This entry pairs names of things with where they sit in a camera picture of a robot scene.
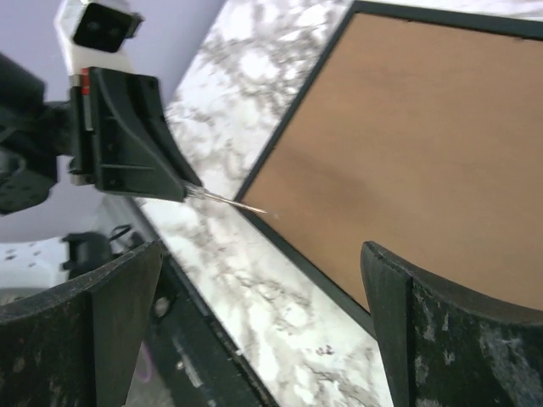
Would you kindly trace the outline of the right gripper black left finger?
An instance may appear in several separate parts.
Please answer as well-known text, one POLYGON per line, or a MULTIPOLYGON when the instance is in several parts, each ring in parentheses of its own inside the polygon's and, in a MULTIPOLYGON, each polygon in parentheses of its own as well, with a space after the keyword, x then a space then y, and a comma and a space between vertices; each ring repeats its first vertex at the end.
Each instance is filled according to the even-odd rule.
POLYGON ((162 266, 145 243, 1 308, 3 406, 126 403, 162 266))

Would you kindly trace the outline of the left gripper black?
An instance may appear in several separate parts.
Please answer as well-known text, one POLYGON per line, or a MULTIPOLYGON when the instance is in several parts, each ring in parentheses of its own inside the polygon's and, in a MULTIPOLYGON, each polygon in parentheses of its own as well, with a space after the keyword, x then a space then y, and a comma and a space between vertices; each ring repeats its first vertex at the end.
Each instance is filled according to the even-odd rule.
POLYGON ((157 78, 86 67, 70 80, 75 185, 175 202, 202 185, 166 123, 157 78))

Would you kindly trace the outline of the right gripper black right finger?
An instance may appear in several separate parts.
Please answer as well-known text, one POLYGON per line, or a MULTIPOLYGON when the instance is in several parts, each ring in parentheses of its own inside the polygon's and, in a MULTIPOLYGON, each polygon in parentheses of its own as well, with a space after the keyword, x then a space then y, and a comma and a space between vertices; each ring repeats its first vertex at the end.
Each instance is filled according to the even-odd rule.
POLYGON ((542 313, 366 242, 361 273, 395 406, 540 406, 542 313))

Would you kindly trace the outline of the black picture frame brown backing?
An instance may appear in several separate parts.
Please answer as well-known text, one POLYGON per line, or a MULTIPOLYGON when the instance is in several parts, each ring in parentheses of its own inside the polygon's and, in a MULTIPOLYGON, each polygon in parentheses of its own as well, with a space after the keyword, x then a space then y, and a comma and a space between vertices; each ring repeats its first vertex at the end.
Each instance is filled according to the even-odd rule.
POLYGON ((356 1, 238 192, 372 329, 361 247, 542 306, 542 24, 356 1))

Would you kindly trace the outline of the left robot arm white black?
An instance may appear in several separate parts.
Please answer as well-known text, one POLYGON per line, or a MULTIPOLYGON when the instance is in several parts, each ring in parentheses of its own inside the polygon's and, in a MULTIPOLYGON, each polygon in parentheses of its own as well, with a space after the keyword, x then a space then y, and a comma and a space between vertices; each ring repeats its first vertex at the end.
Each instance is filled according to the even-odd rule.
POLYGON ((45 84, 1 57, 1 213, 49 198, 59 156, 69 156, 76 184, 107 194, 183 201, 202 181, 166 124, 152 76, 91 67, 69 98, 44 100, 45 84))

